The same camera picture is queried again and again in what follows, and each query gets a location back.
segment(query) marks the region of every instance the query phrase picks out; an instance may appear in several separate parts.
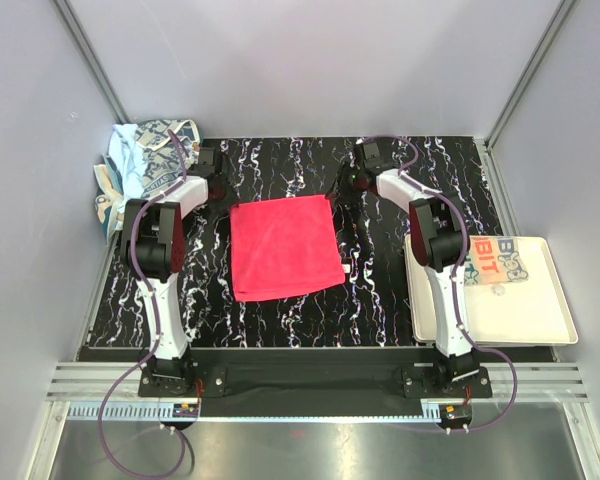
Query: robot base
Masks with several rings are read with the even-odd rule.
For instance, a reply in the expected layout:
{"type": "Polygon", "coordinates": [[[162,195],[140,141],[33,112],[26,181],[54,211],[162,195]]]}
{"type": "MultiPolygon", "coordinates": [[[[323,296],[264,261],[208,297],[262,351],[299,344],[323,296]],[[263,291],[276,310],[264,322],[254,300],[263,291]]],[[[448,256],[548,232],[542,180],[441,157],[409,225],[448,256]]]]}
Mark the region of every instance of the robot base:
{"type": "Polygon", "coordinates": [[[402,383],[406,398],[423,399],[458,399],[467,398],[467,388],[471,387],[471,398],[491,398],[491,381],[489,373],[480,367],[478,373],[461,378],[455,382],[440,383],[437,381],[437,371],[434,367],[409,367],[402,370],[402,383]]]}
{"type": "Polygon", "coordinates": [[[163,360],[153,357],[142,370],[139,397],[197,397],[196,382],[202,382],[201,397],[222,397],[227,369],[193,363],[191,351],[181,358],[163,360]]]}

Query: patterned fabric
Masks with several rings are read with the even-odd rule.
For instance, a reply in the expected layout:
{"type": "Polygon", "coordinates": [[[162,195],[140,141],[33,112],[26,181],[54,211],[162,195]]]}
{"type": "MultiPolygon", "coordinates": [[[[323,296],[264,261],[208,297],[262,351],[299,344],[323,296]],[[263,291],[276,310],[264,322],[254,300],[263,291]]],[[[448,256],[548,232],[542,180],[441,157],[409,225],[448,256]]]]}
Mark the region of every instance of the patterned fabric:
{"type": "Polygon", "coordinates": [[[513,237],[472,237],[464,271],[465,285],[524,282],[529,271],[513,237]]]}
{"type": "MultiPolygon", "coordinates": [[[[145,170],[142,178],[142,198],[151,198],[168,188],[181,174],[180,161],[169,138],[171,129],[183,142],[185,166],[197,161],[202,141],[193,120],[148,120],[137,125],[134,139],[142,149],[145,170]]],[[[104,165],[94,167],[98,194],[95,206],[107,242],[124,221],[124,178],[109,155],[104,155],[104,165]]]]}

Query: black bracket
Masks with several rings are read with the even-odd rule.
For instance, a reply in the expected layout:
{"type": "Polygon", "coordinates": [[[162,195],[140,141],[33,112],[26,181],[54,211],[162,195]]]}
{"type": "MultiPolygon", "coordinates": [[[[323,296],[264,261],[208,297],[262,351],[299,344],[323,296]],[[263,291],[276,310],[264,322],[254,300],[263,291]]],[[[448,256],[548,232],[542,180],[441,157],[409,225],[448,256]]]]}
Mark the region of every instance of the black bracket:
{"type": "Polygon", "coordinates": [[[215,175],[207,180],[209,187],[209,208],[214,212],[229,210],[229,207],[238,204],[238,192],[229,183],[224,173],[215,175]]]}
{"type": "Polygon", "coordinates": [[[337,203],[359,204],[362,193],[377,194],[376,177],[385,170],[395,168],[392,162],[380,155],[376,142],[357,143],[353,147],[353,159],[344,160],[326,197],[337,203]]]}
{"type": "Polygon", "coordinates": [[[226,155],[217,148],[200,147],[198,161],[187,170],[187,175],[210,178],[221,173],[228,173],[229,162],[226,155]]]}
{"type": "Polygon", "coordinates": [[[407,367],[402,369],[404,396],[410,399],[440,398],[466,399],[467,388],[470,387],[471,398],[491,398],[491,380],[484,367],[471,377],[455,382],[442,384],[438,381],[437,371],[433,366],[407,367]]]}
{"type": "Polygon", "coordinates": [[[157,376],[149,368],[142,371],[140,386],[138,387],[139,397],[196,397],[198,391],[195,383],[202,381],[202,398],[219,398],[224,396],[227,383],[226,367],[217,365],[197,365],[190,364],[191,379],[186,382],[182,379],[157,376]]]}
{"type": "Polygon", "coordinates": [[[473,408],[467,403],[460,405],[440,405],[440,423],[443,430],[459,430],[467,428],[473,420],[473,408]]]}

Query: light blue cloth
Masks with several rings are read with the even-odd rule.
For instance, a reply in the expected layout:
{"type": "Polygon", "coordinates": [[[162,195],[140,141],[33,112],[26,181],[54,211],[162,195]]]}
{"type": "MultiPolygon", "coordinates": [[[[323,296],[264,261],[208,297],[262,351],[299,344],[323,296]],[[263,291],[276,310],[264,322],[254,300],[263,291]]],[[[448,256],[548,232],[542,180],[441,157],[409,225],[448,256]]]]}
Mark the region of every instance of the light blue cloth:
{"type": "Polygon", "coordinates": [[[142,148],[135,140],[138,125],[129,123],[114,125],[109,141],[109,158],[120,173],[124,199],[118,211],[124,212],[127,200],[142,198],[144,194],[143,177],[147,170],[147,162],[142,156],[142,148]]]}

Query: white tray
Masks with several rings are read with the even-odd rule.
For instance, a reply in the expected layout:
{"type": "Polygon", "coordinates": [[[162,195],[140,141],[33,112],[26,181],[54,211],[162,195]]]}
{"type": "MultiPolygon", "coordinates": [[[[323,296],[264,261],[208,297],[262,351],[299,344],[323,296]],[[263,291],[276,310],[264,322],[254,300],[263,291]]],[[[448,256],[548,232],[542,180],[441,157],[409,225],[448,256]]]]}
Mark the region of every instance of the white tray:
{"type": "MultiPolygon", "coordinates": [[[[515,237],[529,279],[465,287],[471,336],[489,344],[570,345],[578,341],[546,240],[515,237]]],[[[427,275],[406,241],[407,279],[414,337],[436,339],[436,316],[427,275]]]]}

